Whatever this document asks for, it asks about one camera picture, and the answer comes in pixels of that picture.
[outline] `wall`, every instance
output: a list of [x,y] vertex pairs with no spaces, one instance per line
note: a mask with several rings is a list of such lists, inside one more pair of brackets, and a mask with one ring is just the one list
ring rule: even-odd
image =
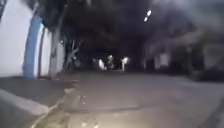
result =
[[8,0],[0,23],[0,77],[22,76],[32,11],[20,0]]
[[61,72],[63,70],[64,58],[65,58],[64,46],[61,43],[58,43],[58,46],[57,46],[57,70],[56,70],[57,73]]
[[[224,49],[224,44],[222,43],[209,43],[203,47],[206,69],[209,69],[210,67],[214,66],[216,63],[219,63],[221,59],[224,60],[223,49]],[[217,66],[217,69],[219,71],[224,71],[223,62]]]
[[52,33],[46,29],[43,39],[42,57],[41,57],[41,76],[48,76],[50,70]]
[[[8,0],[0,22],[0,77],[50,75],[53,34],[41,22],[23,2]],[[58,73],[63,68],[65,51],[60,43],[56,49],[54,71]]]

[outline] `road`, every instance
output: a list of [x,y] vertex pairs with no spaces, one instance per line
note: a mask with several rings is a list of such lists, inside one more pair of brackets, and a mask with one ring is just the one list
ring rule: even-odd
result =
[[[224,128],[224,84],[148,74],[86,73],[69,128]],[[67,103],[77,102],[70,98]]]

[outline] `road marking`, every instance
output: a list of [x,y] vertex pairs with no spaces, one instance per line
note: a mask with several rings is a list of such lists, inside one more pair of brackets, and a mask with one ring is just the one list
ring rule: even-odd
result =
[[42,105],[33,100],[25,99],[0,89],[0,99],[16,106],[26,112],[29,112],[35,116],[45,114],[49,111],[46,105]]

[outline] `street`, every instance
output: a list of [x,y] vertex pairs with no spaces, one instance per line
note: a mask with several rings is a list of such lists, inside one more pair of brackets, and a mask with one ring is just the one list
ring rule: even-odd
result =
[[[223,83],[122,72],[74,73],[60,79],[70,83],[74,91],[69,92],[71,85],[63,82],[34,81],[31,88],[22,86],[23,81],[16,88],[1,80],[1,89],[15,95],[0,91],[1,127],[29,128],[40,116],[42,106],[54,105],[68,88],[65,92],[69,95],[59,109],[69,116],[58,114],[66,120],[66,128],[224,128]],[[51,127],[41,128],[64,128],[49,123]]]
[[224,86],[185,77],[88,73],[69,128],[223,128]]

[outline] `light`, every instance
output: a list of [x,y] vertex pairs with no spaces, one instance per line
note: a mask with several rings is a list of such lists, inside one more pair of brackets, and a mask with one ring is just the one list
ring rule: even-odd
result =
[[99,60],[99,67],[101,70],[105,70],[105,65],[103,63],[103,60],[101,60],[101,59]]
[[151,14],[152,14],[152,11],[149,10],[149,11],[147,12],[147,17],[150,16]]
[[145,17],[144,22],[146,22],[148,20],[148,17]]
[[113,58],[113,56],[112,55],[109,55],[108,58],[111,59],[111,58]]
[[123,59],[124,64],[127,64],[128,61],[129,61],[128,57],[125,57],[125,58]]

